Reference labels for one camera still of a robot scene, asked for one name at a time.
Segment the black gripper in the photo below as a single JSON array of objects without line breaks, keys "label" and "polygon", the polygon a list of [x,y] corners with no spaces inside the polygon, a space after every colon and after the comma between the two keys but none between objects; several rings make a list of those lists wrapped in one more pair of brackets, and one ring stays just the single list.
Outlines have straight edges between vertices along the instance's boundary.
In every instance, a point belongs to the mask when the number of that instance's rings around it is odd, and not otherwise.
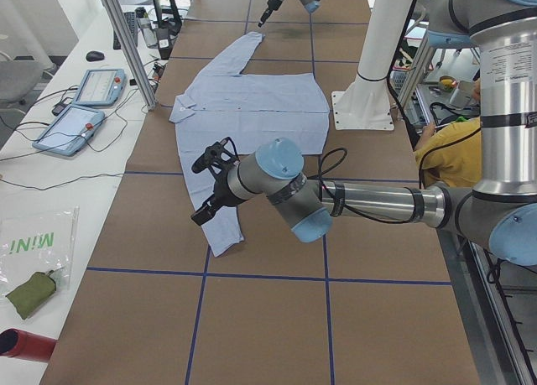
[{"label": "black gripper", "polygon": [[258,21],[258,26],[262,27],[269,17],[272,15],[273,10],[278,10],[282,4],[282,0],[268,0],[268,7],[263,12],[262,16]]},{"label": "black gripper", "polygon": [[223,206],[234,207],[241,203],[242,200],[235,196],[229,187],[227,173],[220,173],[216,176],[213,195],[204,200],[201,206],[190,215],[190,218],[197,226],[203,226]]}]

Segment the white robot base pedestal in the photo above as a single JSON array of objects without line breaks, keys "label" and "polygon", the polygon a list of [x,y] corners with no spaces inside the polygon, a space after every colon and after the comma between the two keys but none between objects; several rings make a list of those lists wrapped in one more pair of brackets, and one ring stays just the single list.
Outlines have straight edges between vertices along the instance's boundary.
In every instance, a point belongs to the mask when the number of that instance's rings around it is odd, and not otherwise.
[{"label": "white robot base pedestal", "polygon": [[388,81],[414,0],[375,0],[354,82],[332,95],[337,130],[394,130]]}]

